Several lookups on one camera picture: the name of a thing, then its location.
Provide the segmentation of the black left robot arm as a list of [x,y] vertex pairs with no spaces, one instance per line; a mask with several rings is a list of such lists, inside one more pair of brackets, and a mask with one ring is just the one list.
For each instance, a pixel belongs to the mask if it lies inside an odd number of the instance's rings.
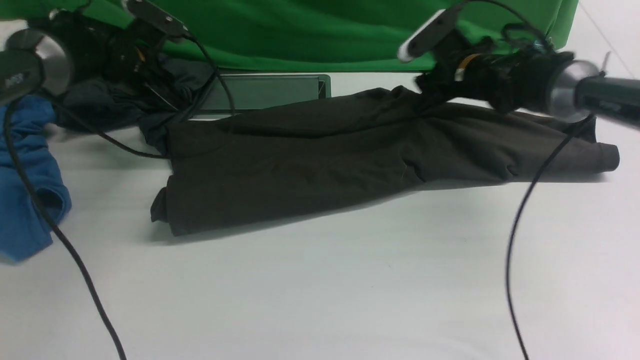
[[83,82],[102,79],[131,96],[156,96],[172,109],[185,100],[159,53],[169,39],[135,18],[125,28],[75,10],[59,10],[14,32],[1,52],[1,104],[45,91],[61,96]]

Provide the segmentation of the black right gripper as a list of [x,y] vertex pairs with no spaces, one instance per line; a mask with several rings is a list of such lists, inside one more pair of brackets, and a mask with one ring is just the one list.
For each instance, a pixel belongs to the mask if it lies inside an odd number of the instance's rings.
[[421,91],[418,108],[434,109],[455,98],[485,101],[494,109],[500,108],[496,71],[489,65],[496,47],[489,36],[471,43],[460,30],[453,30],[427,52],[435,59],[434,67],[414,79]]

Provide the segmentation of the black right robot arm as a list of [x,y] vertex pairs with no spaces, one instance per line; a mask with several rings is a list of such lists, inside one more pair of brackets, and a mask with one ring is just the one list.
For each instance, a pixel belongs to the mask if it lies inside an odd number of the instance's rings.
[[525,109],[565,123],[600,116],[639,127],[637,79],[608,77],[573,52],[544,54],[523,39],[515,44],[512,53],[494,54],[489,37],[473,44],[453,30],[430,50],[436,64],[415,79],[416,85],[430,104],[466,98],[501,114]]

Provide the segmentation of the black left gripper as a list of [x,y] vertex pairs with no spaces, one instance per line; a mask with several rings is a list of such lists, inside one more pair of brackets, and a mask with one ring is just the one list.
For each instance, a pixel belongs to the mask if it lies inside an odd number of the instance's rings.
[[162,67],[160,52],[174,37],[160,30],[95,30],[105,48],[103,77],[130,95],[176,99],[175,78]]

